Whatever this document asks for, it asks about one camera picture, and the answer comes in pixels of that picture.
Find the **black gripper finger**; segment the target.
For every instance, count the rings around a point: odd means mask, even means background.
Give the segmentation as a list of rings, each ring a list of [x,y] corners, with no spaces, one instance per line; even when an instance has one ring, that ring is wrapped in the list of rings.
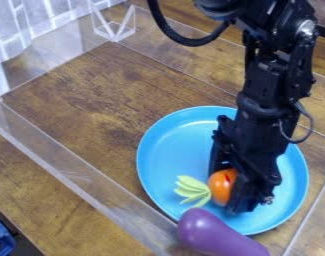
[[[210,161],[208,161],[208,174],[231,168],[224,153],[216,148],[211,147]]]
[[[252,212],[258,205],[271,204],[277,184],[256,174],[236,174],[224,210],[230,214]]]

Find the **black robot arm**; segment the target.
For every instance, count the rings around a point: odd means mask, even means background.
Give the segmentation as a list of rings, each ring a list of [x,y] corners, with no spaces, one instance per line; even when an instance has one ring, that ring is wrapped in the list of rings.
[[[307,112],[299,100],[315,79],[311,57],[319,31],[307,0],[195,0],[212,19],[243,31],[244,84],[234,118],[220,115],[212,131],[208,171],[232,168],[236,178],[227,212],[250,212],[272,202],[282,182],[277,158],[291,144],[297,122]]]

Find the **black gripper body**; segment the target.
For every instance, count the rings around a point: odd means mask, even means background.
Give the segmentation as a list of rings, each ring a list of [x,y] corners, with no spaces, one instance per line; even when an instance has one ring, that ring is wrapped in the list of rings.
[[[262,106],[246,96],[236,99],[235,117],[216,118],[212,131],[212,147],[226,155],[236,172],[256,174],[281,184],[277,158],[290,143],[299,111],[290,104]]]

